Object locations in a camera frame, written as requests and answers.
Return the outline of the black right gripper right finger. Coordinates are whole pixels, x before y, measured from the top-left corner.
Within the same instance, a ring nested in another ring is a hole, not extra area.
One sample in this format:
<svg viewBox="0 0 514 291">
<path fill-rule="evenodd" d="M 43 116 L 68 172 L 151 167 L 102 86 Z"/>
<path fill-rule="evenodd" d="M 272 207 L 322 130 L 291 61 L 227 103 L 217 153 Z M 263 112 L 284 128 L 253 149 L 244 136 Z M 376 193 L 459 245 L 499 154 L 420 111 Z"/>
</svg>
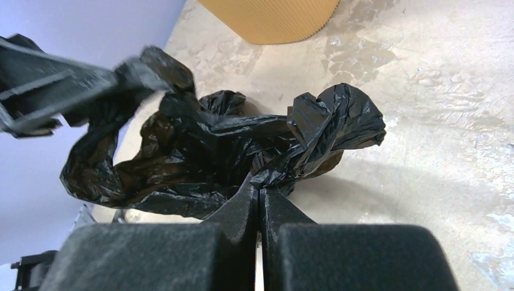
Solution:
<svg viewBox="0 0 514 291">
<path fill-rule="evenodd" d="M 266 290 L 457 290 L 431 231 L 317 224 L 279 190 L 259 192 Z"/>
</svg>

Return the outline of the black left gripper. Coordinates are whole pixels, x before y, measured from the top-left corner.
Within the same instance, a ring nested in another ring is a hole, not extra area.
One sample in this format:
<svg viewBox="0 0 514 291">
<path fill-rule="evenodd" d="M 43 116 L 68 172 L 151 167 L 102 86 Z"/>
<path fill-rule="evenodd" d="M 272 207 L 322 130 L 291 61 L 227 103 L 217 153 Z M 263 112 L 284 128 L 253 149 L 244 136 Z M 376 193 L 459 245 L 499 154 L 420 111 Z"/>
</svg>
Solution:
<svg viewBox="0 0 514 291">
<path fill-rule="evenodd" d="M 1 38 L 1 131 L 48 136 L 66 115 L 118 85 L 102 67 L 43 52 L 30 38 Z"/>
</svg>

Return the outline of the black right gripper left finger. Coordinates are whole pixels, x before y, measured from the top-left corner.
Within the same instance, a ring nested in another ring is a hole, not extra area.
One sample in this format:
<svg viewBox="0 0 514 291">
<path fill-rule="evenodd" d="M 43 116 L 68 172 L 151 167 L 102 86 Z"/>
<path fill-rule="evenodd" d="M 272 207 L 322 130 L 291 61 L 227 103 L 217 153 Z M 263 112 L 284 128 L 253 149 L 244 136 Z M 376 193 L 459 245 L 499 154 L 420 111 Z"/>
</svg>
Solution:
<svg viewBox="0 0 514 291">
<path fill-rule="evenodd" d="M 243 185 L 198 224 L 75 230 L 42 290 L 253 290 L 257 191 Z"/>
</svg>

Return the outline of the black plastic trash bag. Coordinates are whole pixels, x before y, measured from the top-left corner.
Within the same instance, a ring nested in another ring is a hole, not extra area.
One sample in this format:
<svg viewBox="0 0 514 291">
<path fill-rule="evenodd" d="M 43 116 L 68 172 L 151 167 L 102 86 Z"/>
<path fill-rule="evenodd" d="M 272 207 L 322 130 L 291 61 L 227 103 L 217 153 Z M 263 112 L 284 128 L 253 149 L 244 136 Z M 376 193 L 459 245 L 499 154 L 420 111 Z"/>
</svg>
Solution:
<svg viewBox="0 0 514 291">
<path fill-rule="evenodd" d="M 205 219 L 247 175 L 288 195 L 386 135 L 370 97 L 346 83 L 297 96 L 286 115 L 249 116 L 242 93 L 197 98 L 191 70 L 157 47 L 115 74 L 120 88 L 88 107 L 61 172 L 69 195 L 105 207 Z"/>
</svg>

